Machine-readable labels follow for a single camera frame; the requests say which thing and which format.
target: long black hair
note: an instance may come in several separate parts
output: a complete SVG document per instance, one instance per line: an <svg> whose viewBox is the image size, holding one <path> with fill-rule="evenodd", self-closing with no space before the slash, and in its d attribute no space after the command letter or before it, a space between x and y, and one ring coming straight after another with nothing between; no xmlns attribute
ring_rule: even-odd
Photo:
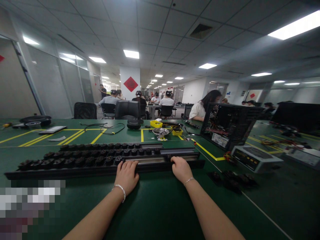
<svg viewBox="0 0 320 240"><path fill-rule="evenodd" d="M222 94L218 90L210 91L202 100L204 110L207 111L208 103L216 102L217 97L221 97Z"/></svg>

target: office chair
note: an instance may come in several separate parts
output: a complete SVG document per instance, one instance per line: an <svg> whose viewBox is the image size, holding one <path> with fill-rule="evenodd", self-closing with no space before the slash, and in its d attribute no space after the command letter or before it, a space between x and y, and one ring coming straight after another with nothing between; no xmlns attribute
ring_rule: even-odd
<svg viewBox="0 0 320 240"><path fill-rule="evenodd" d="M105 117L111 117L112 119L114 118L114 110L116 108L115 104L111 104L111 103L101 103L101 109L102 109L102 114L103 114L103 119L105 119Z"/></svg>
<svg viewBox="0 0 320 240"><path fill-rule="evenodd" d="M176 108L173 108L172 110L174 110L174 115L172 114L172 116L175 117L175 116L176 116L176 111L177 111L177 109L176 109Z"/></svg>
<svg viewBox="0 0 320 240"><path fill-rule="evenodd" d="M94 103L75 103L74 119L97 119L97 106Z"/></svg>
<svg viewBox="0 0 320 240"><path fill-rule="evenodd" d="M145 119L147 119L146 106L147 105L140 104L140 117L141 118L145 117Z"/></svg>
<svg viewBox="0 0 320 240"><path fill-rule="evenodd" d="M139 119L140 103L137 101L117 101L115 119Z"/></svg>
<svg viewBox="0 0 320 240"><path fill-rule="evenodd" d="M173 106L164 106L164 105L162 105L161 106L160 116L164 116L165 117L164 119L167 119L167 117L172 116L172 109L173 109Z"/></svg>

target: red sign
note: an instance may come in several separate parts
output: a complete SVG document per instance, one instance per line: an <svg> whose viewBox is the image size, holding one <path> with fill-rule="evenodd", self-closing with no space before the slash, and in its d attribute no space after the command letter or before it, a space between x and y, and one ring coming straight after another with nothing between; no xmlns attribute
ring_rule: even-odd
<svg viewBox="0 0 320 240"><path fill-rule="evenodd" d="M132 92L138 86L138 84L136 83L135 80L133 80L132 77L129 77L128 80L126 80L123 85L125 85L130 92Z"/></svg>

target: computer case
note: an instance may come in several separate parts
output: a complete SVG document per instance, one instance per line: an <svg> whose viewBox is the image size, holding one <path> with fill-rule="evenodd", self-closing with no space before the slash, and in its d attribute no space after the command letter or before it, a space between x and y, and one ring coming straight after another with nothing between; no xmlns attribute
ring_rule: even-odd
<svg viewBox="0 0 320 240"><path fill-rule="evenodd" d="M244 145L263 108L210 103L200 135L219 148L231 151Z"/></svg>

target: silver bracelet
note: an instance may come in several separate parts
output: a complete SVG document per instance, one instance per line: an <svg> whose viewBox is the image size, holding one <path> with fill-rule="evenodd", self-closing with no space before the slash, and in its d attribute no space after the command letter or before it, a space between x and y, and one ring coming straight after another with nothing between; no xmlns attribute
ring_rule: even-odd
<svg viewBox="0 0 320 240"><path fill-rule="evenodd" d="M194 178L193 178L193 177L192 177L192 178L189 178L189 179L184 183L183 186L186 186L187 182L191 181L192 179L194 179Z"/></svg>
<svg viewBox="0 0 320 240"><path fill-rule="evenodd" d="M124 200L126 200L126 192L124 191L123 187L121 187L121 185L119 185L119 184L113 185L112 190L113 190L115 187L119 187L119 188L121 188L121 189L122 189L122 191L123 191L123 195L124 195L124 199L123 199L123 201L122 201L122 203L123 203L123 202L124 202Z"/></svg>

